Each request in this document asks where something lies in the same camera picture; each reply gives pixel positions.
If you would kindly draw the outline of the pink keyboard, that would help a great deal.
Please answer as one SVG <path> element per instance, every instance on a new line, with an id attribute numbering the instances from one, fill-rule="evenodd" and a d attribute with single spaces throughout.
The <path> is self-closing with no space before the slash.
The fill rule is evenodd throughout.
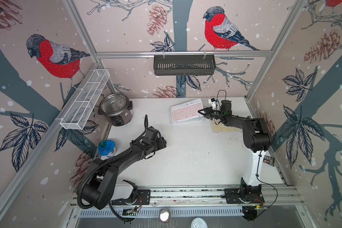
<path id="1" fill-rule="evenodd" d="M 181 122 L 201 117 L 202 115 L 198 113 L 198 110 L 201 109 L 203 109 L 203 104 L 200 98 L 172 106 L 169 112 L 170 122 Z"/>

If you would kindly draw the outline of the yellow keyboard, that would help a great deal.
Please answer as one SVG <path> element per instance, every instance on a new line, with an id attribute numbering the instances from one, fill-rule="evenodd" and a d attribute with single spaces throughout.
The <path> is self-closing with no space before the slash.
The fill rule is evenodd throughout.
<path id="1" fill-rule="evenodd" d="M 229 133 L 229 132 L 241 132 L 242 130 L 236 127 L 229 127 L 223 124 L 218 124 L 215 120 L 211 121 L 211 130 L 213 133 Z"/>

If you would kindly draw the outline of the green keyboard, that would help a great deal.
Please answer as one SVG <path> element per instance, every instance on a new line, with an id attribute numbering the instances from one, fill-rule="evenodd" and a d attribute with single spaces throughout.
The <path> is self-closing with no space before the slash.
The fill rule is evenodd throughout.
<path id="1" fill-rule="evenodd" d="M 200 124 L 204 121 L 204 117 L 198 117 L 190 120 L 185 121 L 177 121 L 177 122 L 170 122 L 171 125 L 183 125 L 183 124 Z"/>

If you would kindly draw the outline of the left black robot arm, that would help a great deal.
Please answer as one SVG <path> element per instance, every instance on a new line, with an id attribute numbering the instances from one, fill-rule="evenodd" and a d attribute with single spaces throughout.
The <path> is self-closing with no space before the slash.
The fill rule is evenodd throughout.
<path id="1" fill-rule="evenodd" d="M 159 130 L 148 127 L 127 150 L 112 158 L 93 160 L 77 189 L 78 206 L 103 209 L 114 195 L 118 175 L 133 163 L 153 157 L 166 144 Z"/>

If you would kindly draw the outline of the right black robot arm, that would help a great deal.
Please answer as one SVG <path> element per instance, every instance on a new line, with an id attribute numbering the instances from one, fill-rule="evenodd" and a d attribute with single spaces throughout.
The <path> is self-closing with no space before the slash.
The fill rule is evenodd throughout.
<path id="1" fill-rule="evenodd" d="M 250 154 L 241 184 L 248 187 L 259 186 L 262 183 L 260 173 L 263 158 L 273 142 L 268 125 L 263 118 L 233 115 L 231 108 L 231 101 L 223 100 L 219 110 L 207 107 L 199 110 L 198 113 L 207 119 L 219 120 L 219 123 L 226 127 L 242 130 L 243 143 Z"/>

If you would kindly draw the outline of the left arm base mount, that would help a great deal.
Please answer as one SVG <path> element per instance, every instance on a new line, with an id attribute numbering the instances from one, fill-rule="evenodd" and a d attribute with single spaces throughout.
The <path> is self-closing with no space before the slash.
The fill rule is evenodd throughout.
<path id="1" fill-rule="evenodd" d="M 111 201 L 114 206 L 133 206 L 133 205 L 149 205 L 151 198 L 151 190 L 138 190 L 135 201 L 133 203 L 130 202 L 129 199 L 116 199 Z"/>

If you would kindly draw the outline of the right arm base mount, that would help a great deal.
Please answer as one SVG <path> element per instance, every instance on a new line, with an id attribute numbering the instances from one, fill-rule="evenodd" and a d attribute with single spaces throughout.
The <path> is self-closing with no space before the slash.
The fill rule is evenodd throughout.
<path id="1" fill-rule="evenodd" d="M 262 192 L 248 193 L 241 191 L 240 188 L 224 189 L 224 194 L 221 196 L 226 200 L 227 204 L 263 204 L 265 199 Z"/>

